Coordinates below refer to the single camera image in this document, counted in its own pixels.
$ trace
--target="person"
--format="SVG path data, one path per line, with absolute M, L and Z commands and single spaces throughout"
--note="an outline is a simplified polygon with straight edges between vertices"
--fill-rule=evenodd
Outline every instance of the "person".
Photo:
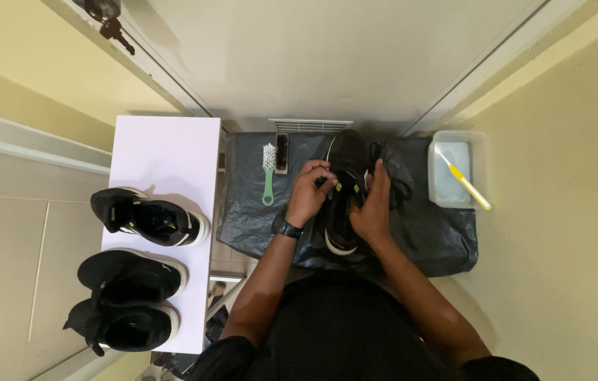
M 316 180 L 325 178 L 317 187 Z M 285 214 L 297 228 L 337 184 L 329 163 L 308 161 Z M 189 380 L 538 380 L 493 357 L 480 336 L 397 247 L 388 228 L 390 179 L 379 159 L 350 222 L 388 275 L 394 295 L 344 271 L 286 283 L 297 239 L 276 234 L 241 289 L 221 340 Z

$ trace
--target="ventilation grille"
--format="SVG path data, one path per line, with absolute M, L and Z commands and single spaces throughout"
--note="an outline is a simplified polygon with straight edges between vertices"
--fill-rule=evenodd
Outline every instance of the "ventilation grille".
M 269 119 L 278 132 L 339 132 L 353 124 L 352 121 L 314 121 L 310 119 Z

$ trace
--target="soapy water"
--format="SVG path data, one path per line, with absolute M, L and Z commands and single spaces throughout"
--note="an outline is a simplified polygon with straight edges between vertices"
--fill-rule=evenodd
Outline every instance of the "soapy water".
M 437 142 L 436 147 L 450 163 L 471 181 L 470 150 L 468 143 Z M 460 183 L 442 158 L 435 153 L 435 191 L 439 204 L 467 205 L 471 195 Z

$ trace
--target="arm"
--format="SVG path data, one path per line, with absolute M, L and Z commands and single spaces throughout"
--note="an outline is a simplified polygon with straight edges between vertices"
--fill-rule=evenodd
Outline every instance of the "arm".
M 473 326 L 400 251 L 388 228 L 390 179 L 376 163 L 370 193 L 362 209 L 353 207 L 351 225 L 374 250 L 400 301 L 421 330 L 424 340 L 445 348 L 458 365 L 490 356 Z
M 306 221 L 318 213 L 327 193 L 336 185 L 336 175 L 328 168 L 327 161 L 311 160 L 297 175 L 285 215 L 285 220 L 292 226 L 303 228 Z M 320 177 L 326 177 L 327 181 L 317 188 L 315 181 Z M 235 299 L 221 339 L 244 336 L 259 347 L 278 309 L 296 244 L 294 238 L 280 234 L 273 237 Z

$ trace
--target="toothbrush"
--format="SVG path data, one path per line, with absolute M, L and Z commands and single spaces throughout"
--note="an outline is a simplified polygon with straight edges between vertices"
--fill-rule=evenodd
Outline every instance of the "toothbrush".
M 264 196 L 261 198 L 261 202 L 265 206 L 273 205 L 273 171 L 275 171 L 275 147 L 273 144 L 268 143 L 264 146 L 264 163 L 261 167 L 266 172 L 266 187 L 264 189 Z
M 468 181 L 466 179 L 466 177 L 464 176 L 463 173 L 461 173 L 460 170 L 458 170 L 454 164 L 450 163 L 449 160 L 447 160 L 447 158 L 442 154 L 442 152 L 440 151 L 440 149 L 438 148 L 438 146 L 435 146 L 435 153 L 438 154 L 442 160 L 444 160 L 447 163 L 447 166 L 449 167 L 449 171 L 452 172 L 452 175 L 454 175 L 454 177 L 457 178 L 457 180 L 462 183 L 466 189 L 468 189 L 468 191 L 470 192 L 471 195 L 473 195 L 473 197 L 475 197 L 476 200 L 478 200 L 478 203 L 480 203 L 480 205 L 482 205 L 482 207 L 485 210 L 490 210 L 492 209 L 492 204 L 490 204 L 487 199 L 485 199 L 480 192 L 478 192 L 477 189 L 475 189 L 475 186 L 473 186 L 473 184 L 470 183 L 470 181 Z

